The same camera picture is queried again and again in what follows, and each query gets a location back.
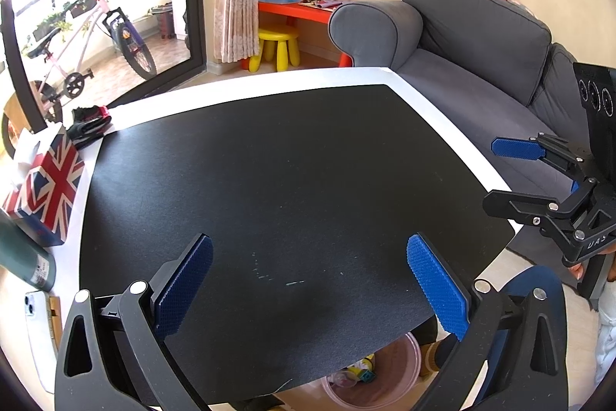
gray sofa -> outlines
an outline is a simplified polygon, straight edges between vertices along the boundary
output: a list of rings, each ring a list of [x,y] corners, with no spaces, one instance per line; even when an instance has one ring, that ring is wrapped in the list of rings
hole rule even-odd
[[[389,67],[426,96],[512,190],[568,196],[571,181],[554,169],[490,150],[497,136],[540,131],[589,143],[575,59],[525,9],[506,0],[353,2],[334,12],[329,32],[354,66]],[[575,283],[536,228],[523,228],[509,247]]]

smartphone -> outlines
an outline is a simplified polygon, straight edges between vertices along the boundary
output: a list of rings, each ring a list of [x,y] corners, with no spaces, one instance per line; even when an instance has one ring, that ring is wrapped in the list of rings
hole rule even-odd
[[[45,392],[53,394],[58,352],[51,322],[49,296],[44,291],[32,291],[25,295],[23,302],[36,372]]]

black desk mat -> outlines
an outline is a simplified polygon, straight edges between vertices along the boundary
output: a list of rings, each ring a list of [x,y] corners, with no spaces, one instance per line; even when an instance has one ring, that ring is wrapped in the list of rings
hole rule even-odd
[[[407,265],[413,233],[476,277],[513,236],[483,213],[484,195],[386,86],[222,103],[105,137],[80,283],[119,293],[207,233],[214,264],[166,344],[208,403],[250,398],[334,372],[432,315]]]

white label sticker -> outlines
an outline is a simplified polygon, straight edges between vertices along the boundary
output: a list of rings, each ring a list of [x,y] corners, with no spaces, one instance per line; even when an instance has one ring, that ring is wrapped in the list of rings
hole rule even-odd
[[[47,282],[47,277],[49,276],[49,261],[42,257],[40,254],[36,256],[36,268],[35,272],[32,274],[32,282],[33,285],[42,288]]]

camera lens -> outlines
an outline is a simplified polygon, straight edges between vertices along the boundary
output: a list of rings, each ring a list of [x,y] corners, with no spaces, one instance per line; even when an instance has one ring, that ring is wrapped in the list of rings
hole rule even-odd
[[[584,101],[588,100],[588,88],[586,87],[586,83],[584,83],[584,81],[580,79],[578,86],[580,87],[581,99],[583,99]]]
[[[601,91],[601,100],[603,101],[603,110],[606,111],[608,117],[614,115],[614,103],[612,103],[612,96],[607,88],[603,88]]]
[[[598,112],[601,110],[601,100],[599,98],[599,90],[597,89],[597,85],[593,82],[588,83],[588,88],[590,91],[590,103],[593,108]]]

